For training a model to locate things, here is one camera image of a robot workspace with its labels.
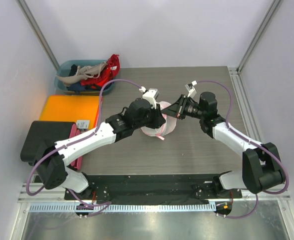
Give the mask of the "white mesh laundry bag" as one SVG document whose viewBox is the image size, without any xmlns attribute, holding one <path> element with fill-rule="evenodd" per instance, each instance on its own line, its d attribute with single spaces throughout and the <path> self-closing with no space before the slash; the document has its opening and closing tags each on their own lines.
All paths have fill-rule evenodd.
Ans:
<svg viewBox="0 0 294 240">
<path fill-rule="evenodd" d="M 157 102 L 157 108 L 151 111 L 151 122 L 141 128 L 145 135 L 164 140 L 164 136 L 175 129 L 177 119 L 161 113 L 162 109 L 169 106 L 170 103 L 166 101 Z"/>
</svg>

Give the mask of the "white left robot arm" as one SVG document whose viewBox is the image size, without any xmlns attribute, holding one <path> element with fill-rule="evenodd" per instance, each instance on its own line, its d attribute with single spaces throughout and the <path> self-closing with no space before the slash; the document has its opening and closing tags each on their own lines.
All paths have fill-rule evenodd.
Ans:
<svg viewBox="0 0 294 240">
<path fill-rule="evenodd" d="M 93 195 L 93 185 L 85 173 L 74 171 L 69 165 L 97 148 L 132 136 L 135 130 L 142 127 L 158 129 L 165 122 L 159 103 L 151 105 L 138 98 L 92 130 L 57 141 L 53 154 L 46 154 L 43 161 L 38 161 L 37 172 L 43 187 L 48 190 L 63 187 L 84 200 L 89 199 Z"/>
</svg>

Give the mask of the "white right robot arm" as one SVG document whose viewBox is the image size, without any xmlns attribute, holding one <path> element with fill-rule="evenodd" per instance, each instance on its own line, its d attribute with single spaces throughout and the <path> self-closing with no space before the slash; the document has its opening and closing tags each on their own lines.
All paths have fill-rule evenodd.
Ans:
<svg viewBox="0 0 294 240">
<path fill-rule="evenodd" d="M 225 197 L 231 189 L 247 189 L 253 194 L 267 192 L 286 181 L 277 147 L 271 142 L 255 141 L 227 123 L 218 114 L 216 96 L 212 92 L 201 93 L 198 102 L 181 95 L 162 113 L 180 120 L 198 119 L 205 134 L 228 146 L 242 159 L 241 172 L 224 172 L 212 185 L 217 197 Z"/>
</svg>

